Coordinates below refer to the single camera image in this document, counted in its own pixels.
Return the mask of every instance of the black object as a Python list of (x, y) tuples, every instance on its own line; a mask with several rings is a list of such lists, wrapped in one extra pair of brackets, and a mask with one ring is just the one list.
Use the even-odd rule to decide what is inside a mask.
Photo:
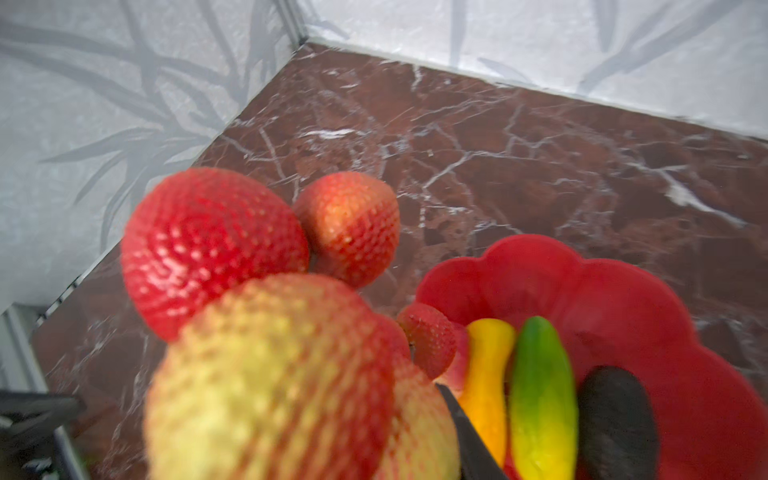
[(615, 366), (593, 369), (581, 385), (579, 454), (594, 480), (653, 480), (659, 436), (640, 381)]
[(74, 396), (0, 390), (0, 451), (16, 455), (85, 410)]
[(448, 387), (437, 385), (448, 404), (458, 433), (458, 450), (462, 457), (463, 480), (509, 480), (507, 475), (496, 465), (496, 461), (475, 431), (475, 427), (462, 410)]

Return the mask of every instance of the leaf pattern wallpaper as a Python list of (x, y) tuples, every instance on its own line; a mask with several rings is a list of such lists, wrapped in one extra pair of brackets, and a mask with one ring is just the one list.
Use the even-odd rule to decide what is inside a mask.
[(310, 39), (768, 137), (765, 0), (298, 2)]
[(768, 138), (765, 0), (0, 3), (0, 311), (46, 306), (292, 40)]
[(55, 300), (291, 51), (270, 0), (0, 5), (0, 311)]

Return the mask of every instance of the red strawberry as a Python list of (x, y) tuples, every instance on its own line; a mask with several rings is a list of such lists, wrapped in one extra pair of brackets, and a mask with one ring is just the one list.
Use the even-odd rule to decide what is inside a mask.
[(411, 359), (411, 348), (408, 344), (408, 337), (402, 331), (400, 325), (395, 320), (386, 315), (377, 315), (381, 323), (381, 332), (389, 344), (389, 349), (396, 355)]
[(464, 381), (467, 379), (467, 363), (469, 361), (469, 335), (463, 325), (451, 323), (453, 337), (456, 340), (456, 354), (446, 371), (435, 379), (435, 383), (447, 386), (457, 399), (464, 392)]
[(121, 250), (125, 288), (167, 342), (225, 290), (309, 265), (291, 209), (256, 180), (214, 168), (160, 182), (131, 215)]
[(458, 480), (458, 439), (445, 401), (419, 368), (393, 361), (395, 416), (373, 480)]
[(413, 346), (413, 362), (430, 379), (435, 379), (448, 369), (456, 353), (453, 326), (434, 307), (424, 303), (412, 303), (397, 316)]
[(293, 206), (317, 254), (315, 271), (368, 285), (392, 262), (400, 235), (395, 192), (356, 172), (326, 175), (309, 185)]

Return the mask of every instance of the plastic bowl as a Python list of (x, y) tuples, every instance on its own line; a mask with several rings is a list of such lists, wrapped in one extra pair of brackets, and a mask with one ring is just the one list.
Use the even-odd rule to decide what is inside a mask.
[[(699, 344), (683, 303), (645, 270), (586, 260), (549, 237), (517, 235), (481, 258), (440, 263), (419, 285), (416, 301), (462, 325), (495, 317), (519, 328), (534, 315), (549, 319), (578, 384), (599, 365), (632, 372), (653, 406), (660, 480), (768, 478), (766, 406), (736, 370)], [(577, 478), (589, 477), (580, 468)]]

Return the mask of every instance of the marble countertop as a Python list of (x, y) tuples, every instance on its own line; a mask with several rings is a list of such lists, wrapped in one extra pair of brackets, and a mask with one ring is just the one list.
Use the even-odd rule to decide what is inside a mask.
[[(683, 299), (702, 342), (768, 400), (768, 144), (522, 88), (305, 45), (201, 155), (287, 202), (360, 170), (398, 194), (391, 267), (362, 294), (412, 301), (437, 263), (516, 233), (632, 263)], [(141, 416), (164, 344), (125, 293), (119, 247), (33, 338), (96, 479), (146, 478)]]

